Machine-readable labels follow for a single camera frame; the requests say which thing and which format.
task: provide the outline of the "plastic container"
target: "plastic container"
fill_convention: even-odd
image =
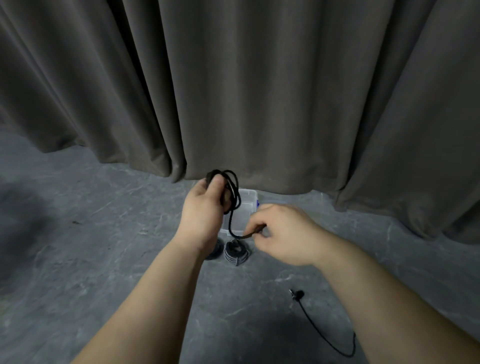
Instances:
[[[257,211],[258,194],[255,190],[246,190],[239,188],[241,197],[241,205],[238,209],[233,211],[232,232],[235,235],[243,235],[243,231],[247,226],[250,215]],[[228,231],[228,220],[230,219],[230,212],[223,216],[223,224],[220,232],[230,235]]]

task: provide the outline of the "cable connector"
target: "cable connector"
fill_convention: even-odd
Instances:
[[[299,302],[301,298],[305,295],[304,291],[294,291],[294,290],[288,290],[288,291],[292,295],[292,299],[297,302]]]

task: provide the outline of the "gray curtain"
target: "gray curtain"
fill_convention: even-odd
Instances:
[[[0,0],[0,123],[476,243],[478,19],[477,0]]]

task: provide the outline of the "right hand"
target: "right hand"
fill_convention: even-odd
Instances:
[[[254,234],[258,249],[284,263],[305,266],[316,263],[321,245],[332,233],[317,225],[305,212],[290,206],[265,204],[250,216],[244,235],[266,224],[271,236]]]

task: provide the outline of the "floor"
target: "floor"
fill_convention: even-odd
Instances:
[[[173,236],[191,186],[99,164],[79,146],[42,154],[0,132],[0,362],[70,361]],[[480,339],[480,246],[422,241],[391,218],[336,212],[319,192],[259,196],[304,208]],[[328,347],[289,288],[306,292],[314,321],[349,351],[350,321],[322,275],[253,248],[239,267],[204,264],[180,362],[366,362],[361,348],[349,360]]]

